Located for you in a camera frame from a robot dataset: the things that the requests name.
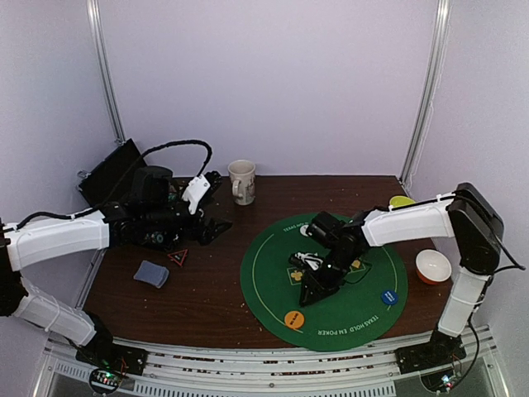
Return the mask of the orange big blind button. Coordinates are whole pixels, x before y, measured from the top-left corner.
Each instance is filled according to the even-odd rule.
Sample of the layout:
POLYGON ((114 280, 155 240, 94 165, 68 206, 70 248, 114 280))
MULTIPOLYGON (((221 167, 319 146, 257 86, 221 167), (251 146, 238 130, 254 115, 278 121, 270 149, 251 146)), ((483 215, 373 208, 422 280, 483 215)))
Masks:
POLYGON ((284 324, 287 328, 298 330, 305 323, 305 317, 303 313, 298 310, 292 310, 284 315, 284 324))

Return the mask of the white dealer button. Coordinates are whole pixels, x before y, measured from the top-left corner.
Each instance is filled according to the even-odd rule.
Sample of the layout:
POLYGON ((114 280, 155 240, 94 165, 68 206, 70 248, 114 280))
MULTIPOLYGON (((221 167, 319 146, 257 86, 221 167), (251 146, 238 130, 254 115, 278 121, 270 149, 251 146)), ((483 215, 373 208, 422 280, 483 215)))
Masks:
POLYGON ((304 237, 309 237, 310 234, 308 232, 308 225, 305 224, 305 225, 302 225, 300 228, 299 228, 299 232, 301 233, 302 236, 304 237))

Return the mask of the blue small blind button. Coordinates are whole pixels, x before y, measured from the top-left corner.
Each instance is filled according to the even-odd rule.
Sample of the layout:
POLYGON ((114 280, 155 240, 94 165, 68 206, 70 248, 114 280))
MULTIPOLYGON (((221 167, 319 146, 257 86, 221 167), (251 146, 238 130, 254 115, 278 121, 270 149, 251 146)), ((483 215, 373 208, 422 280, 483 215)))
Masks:
POLYGON ((398 303, 398 294, 392 289, 385 290, 380 295, 380 298, 382 299, 383 303, 388 306, 394 306, 398 303))

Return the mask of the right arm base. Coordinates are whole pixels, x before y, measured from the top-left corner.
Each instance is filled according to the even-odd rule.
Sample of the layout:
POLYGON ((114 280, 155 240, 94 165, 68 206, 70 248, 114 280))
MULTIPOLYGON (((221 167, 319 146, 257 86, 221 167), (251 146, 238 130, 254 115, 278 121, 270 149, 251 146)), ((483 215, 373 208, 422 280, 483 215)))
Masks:
POLYGON ((466 358, 461 336, 451 337, 437 330, 428 342, 400 347, 394 353, 401 374, 450 364, 454 358, 466 358))

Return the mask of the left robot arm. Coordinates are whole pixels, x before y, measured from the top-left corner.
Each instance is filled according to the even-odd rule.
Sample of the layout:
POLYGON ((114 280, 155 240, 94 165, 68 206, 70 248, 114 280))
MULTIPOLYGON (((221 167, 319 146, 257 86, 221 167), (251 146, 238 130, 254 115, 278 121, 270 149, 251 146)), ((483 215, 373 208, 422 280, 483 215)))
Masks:
POLYGON ((205 205, 222 184, 216 171, 192 178, 185 187, 172 183, 170 170, 136 170, 125 203, 109 201, 80 213, 37 213, 1 228, 1 315, 19 317, 56 332, 101 367, 119 358, 112 335, 94 314, 74 309, 24 280, 23 268, 81 251, 143 246, 173 251, 182 240, 207 245, 231 227, 206 219, 205 205))

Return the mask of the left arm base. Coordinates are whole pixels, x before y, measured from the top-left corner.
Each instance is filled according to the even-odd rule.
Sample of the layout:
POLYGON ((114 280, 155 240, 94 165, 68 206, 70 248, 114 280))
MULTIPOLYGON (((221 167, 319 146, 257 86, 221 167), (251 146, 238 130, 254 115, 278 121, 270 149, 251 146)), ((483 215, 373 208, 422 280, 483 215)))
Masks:
POLYGON ((109 341, 91 341, 87 346, 71 343, 77 351, 78 361, 96 366, 105 371, 122 375, 142 375, 148 352, 145 349, 129 347, 109 341))

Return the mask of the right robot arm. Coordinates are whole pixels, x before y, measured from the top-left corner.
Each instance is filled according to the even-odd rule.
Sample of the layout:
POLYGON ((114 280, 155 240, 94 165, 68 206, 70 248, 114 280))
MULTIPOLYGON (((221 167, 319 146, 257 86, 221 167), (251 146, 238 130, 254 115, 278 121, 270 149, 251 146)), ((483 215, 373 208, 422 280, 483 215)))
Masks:
POLYGON ((471 183, 448 194, 400 208, 374 207, 350 221, 320 212, 306 234, 328 250, 324 257, 296 252, 289 259, 303 273, 299 303, 308 306, 337 293, 353 261, 370 249, 431 237, 454 238, 461 271, 423 356, 435 366, 455 352, 455 338, 484 295, 503 253, 503 220, 471 183))

